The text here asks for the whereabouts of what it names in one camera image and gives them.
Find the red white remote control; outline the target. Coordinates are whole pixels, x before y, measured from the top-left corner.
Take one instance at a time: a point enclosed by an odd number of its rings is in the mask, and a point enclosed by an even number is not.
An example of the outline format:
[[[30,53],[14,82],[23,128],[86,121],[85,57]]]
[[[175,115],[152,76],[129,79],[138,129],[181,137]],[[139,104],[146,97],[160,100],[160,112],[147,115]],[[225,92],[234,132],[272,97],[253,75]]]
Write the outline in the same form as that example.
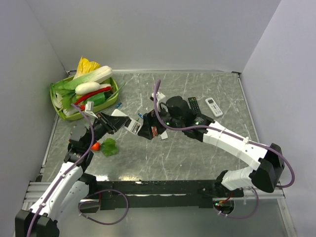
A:
[[[124,124],[123,128],[127,131],[129,131],[130,133],[133,133],[134,135],[137,135],[138,131],[141,128],[141,123],[139,123],[138,121],[136,121],[135,119],[133,119],[132,117],[128,116],[127,114],[123,113],[122,111],[120,111],[119,109],[115,109],[112,114],[112,116],[116,116],[116,117],[127,117],[128,120],[127,122]]]

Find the white battery cover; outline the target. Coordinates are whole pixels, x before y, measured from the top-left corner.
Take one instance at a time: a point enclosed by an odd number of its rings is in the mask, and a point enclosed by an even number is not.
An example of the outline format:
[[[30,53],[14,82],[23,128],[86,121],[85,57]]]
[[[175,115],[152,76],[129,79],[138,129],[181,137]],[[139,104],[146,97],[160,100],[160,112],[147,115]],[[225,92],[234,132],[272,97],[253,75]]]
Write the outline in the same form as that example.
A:
[[[167,139],[167,138],[168,138],[167,132],[166,132],[166,131],[163,132],[163,133],[160,135],[160,138],[161,138],[162,140]]]

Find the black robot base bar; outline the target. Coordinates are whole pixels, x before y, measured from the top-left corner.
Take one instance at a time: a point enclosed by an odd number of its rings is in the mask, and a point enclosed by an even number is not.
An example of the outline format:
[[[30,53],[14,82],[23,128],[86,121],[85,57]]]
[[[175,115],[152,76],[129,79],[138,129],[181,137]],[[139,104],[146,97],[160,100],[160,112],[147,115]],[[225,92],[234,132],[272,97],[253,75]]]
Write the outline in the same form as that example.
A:
[[[212,208],[214,199],[242,198],[242,189],[230,191],[217,180],[97,181],[83,174],[88,198],[100,199],[101,210],[117,208],[189,207]]]

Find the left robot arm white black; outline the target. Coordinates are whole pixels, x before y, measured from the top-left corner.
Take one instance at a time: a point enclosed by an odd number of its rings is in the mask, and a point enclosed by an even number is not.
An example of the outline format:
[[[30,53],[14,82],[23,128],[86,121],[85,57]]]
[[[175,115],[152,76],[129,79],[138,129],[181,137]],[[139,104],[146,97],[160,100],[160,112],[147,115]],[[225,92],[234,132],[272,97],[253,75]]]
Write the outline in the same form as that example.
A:
[[[114,134],[130,122],[127,116],[98,113],[94,122],[75,125],[71,130],[68,151],[56,177],[42,196],[15,217],[17,237],[57,237],[58,223],[82,198],[96,196],[96,177],[85,174],[93,158],[92,146],[106,134]]]

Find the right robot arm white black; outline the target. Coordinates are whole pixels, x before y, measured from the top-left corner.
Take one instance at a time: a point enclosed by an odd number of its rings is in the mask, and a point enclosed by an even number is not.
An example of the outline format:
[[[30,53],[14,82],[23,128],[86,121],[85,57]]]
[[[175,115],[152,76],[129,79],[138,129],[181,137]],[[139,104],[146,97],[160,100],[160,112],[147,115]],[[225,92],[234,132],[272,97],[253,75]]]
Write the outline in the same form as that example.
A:
[[[233,133],[202,114],[195,102],[193,97],[185,101],[180,96],[171,97],[165,103],[159,102],[157,109],[143,115],[138,136],[151,140],[166,129],[179,130],[189,138],[216,146],[245,162],[246,168],[225,170],[218,176],[215,189],[222,197],[244,187],[272,193],[284,170],[280,147],[276,144],[266,147]]]

